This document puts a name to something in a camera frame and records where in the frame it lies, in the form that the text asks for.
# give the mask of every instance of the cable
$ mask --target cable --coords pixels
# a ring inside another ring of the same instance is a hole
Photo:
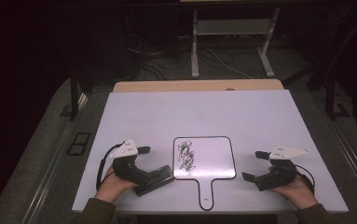
[[[105,153],[102,161],[100,162],[99,172],[97,173],[97,180],[96,180],[96,189],[97,190],[100,188],[100,185],[102,184],[103,168],[105,166],[106,158],[108,157],[109,153],[111,153],[112,150],[114,150],[117,147],[122,146],[123,143],[122,144],[118,144],[118,145],[114,145],[113,147],[109,148],[108,151]]]
[[[307,169],[305,169],[303,166],[299,166],[299,165],[296,165],[296,164],[295,164],[295,167],[301,168],[302,170],[306,171],[306,172],[309,174],[309,176],[311,176],[311,179],[312,179],[312,187],[315,189],[315,179],[314,179],[314,176],[312,176],[312,174],[311,174]]]
[[[245,73],[242,73],[240,71],[237,71],[236,69],[232,68],[232,67],[229,67],[227,64],[224,63],[224,61],[222,61],[222,59],[219,58],[219,56],[217,54],[215,54],[211,49],[206,49],[208,50],[209,52],[211,52],[226,68],[232,70],[233,72],[237,72],[239,74],[242,74],[242,75],[245,75],[246,77],[250,78],[250,79],[254,79],[253,77],[250,77],[248,76],[247,74]]]

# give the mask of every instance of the floor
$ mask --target floor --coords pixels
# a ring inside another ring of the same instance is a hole
[[[261,42],[258,36],[201,38],[199,79],[267,78],[256,52]],[[187,36],[180,37],[179,49],[174,55],[152,47],[143,49],[142,53],[146,58],[138,63],[140,69],[133,81],[191,79],[190,39]],[[279,80],[309,65],[285,37],[272,41],[268,57],[275,78]],[[343,105],[350,116],[331,121],[323,109],[324,89],[308,91],[306,88],[309,76],[285,88],[292,93],[350,209],[348,213],[336,216],[341,223],[356,224],[357,172],[353,171],[353,166],[348,163],[350,158],[344,153],[351,147],[357,157],[357,128],[351,115],[350,97],[342,88],[337,88],[336,102]],[[71,206],[110,90],[112,86],[98,85],[92,93],[83,95],[80,112],[74,121],[70,121],[67,113],[64,114],[70,104],[69,80],[62,83],[0,198],[0,223],[6,223],[7,218],[10,223],[23,220],[24,223],[67,223],[76,216]],[[67,156],[65,152],[76,133],[90,133],[91,138],[83,156]],[[293,214],[283,214],[278,216],[278,223],[291,224],[296,220]]]

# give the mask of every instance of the table leg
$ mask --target table leg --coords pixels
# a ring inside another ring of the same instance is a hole
[[[268,30],[266,32],[266,38],[265,38],[265,42],[263,43],[263,46],[262,48],[259,48],[258,49],[258,54],[259,54],[259,57],[260,57],[260,61],[262,62],[263,64],[263,67],[265,69],[265,72],[266,72],[266,75],[268,77],[274,77],[274,72],[271,68],[271,65],[268,61],[268,57],[266,56],[266,52],[268,51],[268,45],[270,44],[270,40],[271,40],[271,37],[273,36],[273,32],[274,32],[274,28],[276,26],[276,23],[277,23],[277,19],[278,19],[278,15],[280,13],[280,8],[277,7],[274,9],[274,12],[273,12],[273,15],[271,17],[271,20],[270,20],[270,24],[268,25]]]

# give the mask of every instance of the black cable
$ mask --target black cable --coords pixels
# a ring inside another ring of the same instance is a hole
[[[312,179],[312,187],[315,189],[315,179],[314,179],[314,176],[312,176],[312,174],[311,174],[307,169],[305,169],[303,166],[299,166],[299,165],[296,165],[296,164],[295,164],[295,167],[301,168],[302,170],[306,171],[306,172],[309,174],[309,176],[311,176],[311,179]]]
[[[163,64],[157,63],[157,62],[152,61],[152,60],[147,60],[147,62],[154,63],[154,64],[156,64],[157,66],[159,66],[159,67],[162,68],[162,69],[166,69],[166,70],[179,70],[179,69],[184,68],[184,67],[187,66],[187,63],[189,62],[189,59],[190,59],[190,54],[188,54],[188,56],[187,56],[187,58],[186,58],[186,60],[185,60],[185,63],[184,63],[183,65],[180,65],[180,66],[178,66],[178,67],[173,67],[173,68],[166,67],[166,66],[164,66]]]
[[[109,148],[108,151],[105,153],[104,158],[102,159],[102,161],[100,162],[100,167],[99,167],[99,172],[97,173],[97,180],[96,180],[96,189],[98,190],[100,188],[100,185],[102,184],[102,175],[103,175],[103,168],[105,166],[105,161],[106,158],[108,157],[109,153],[111,153],[112,150],[114,150],[117,147],[120,147],[123,145],[122,144],[118,144],[118,145],[114,145],[113,147]]]

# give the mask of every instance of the dark background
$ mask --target dark background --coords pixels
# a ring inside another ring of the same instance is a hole
[[[136,32],[149,44],[159,43],[158,47],[163,48],[163,43],[171,45],[178,34],[191,31],[190,20],[182,20],[187,16],[180,17],[181,13],[187,11],[138,13],[131,21],[134,30],[126,31]],[[166,15],[168,21],[160,19]],[[49,1],[0,1],[0,193],[51,97],[70,74],[76,73],[84,91],[91,91],[94,85],[128,80],[135,74],[135,64],[125,50],[122,18],[124,12],[61,10]],[[286,7],[279,20],[276,34],[291,36],[306,58],[314,62],[326,50],[333,54],[335,36],[343,39],[357,21],[357,1],[338,9]],[[349,93],[357,105],[357,34],[334,71],[341,83],[350,86]]]

